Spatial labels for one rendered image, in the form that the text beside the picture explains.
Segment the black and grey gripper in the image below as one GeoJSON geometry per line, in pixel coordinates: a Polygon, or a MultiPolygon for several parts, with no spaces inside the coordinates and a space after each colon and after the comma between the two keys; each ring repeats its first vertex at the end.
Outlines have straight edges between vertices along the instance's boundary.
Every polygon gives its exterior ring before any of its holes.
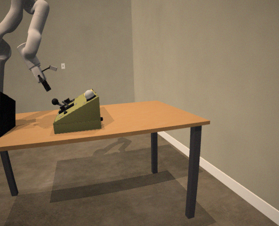
{"type": "Polygon", "coordinates": [[[48,92],[49,90],[51,90],[51,87],[49,86],[49,84],[47,83],[46,81],[46,76],[42,71],[42,69],[40,68],[40,65],[37,65],[35,67],[33,67],[31,69],[33,75],[35,76],[37,82],[39,83],[42,83],[42,85],[44,86],[45,90],[48,92]]]}

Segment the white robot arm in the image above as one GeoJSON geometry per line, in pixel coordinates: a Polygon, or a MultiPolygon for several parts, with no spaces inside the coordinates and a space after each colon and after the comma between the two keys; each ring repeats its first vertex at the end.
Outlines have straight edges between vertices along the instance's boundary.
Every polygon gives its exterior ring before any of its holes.
{"type": "Polygon", "coordinates": [[[11,7],[0,23],[0,92],[3,93],[4,67],[6,61],[11,57],[11,47],[3,40],[6,33],[13,32],[23,19],[23,9],[33,15],[28,30],[27,42],[19,45],[17,50],[27,65],[28,69],[40,64],[37,56],[41,34],[49,14],[49,4],[44,0],[11,0],[11,7]]]}

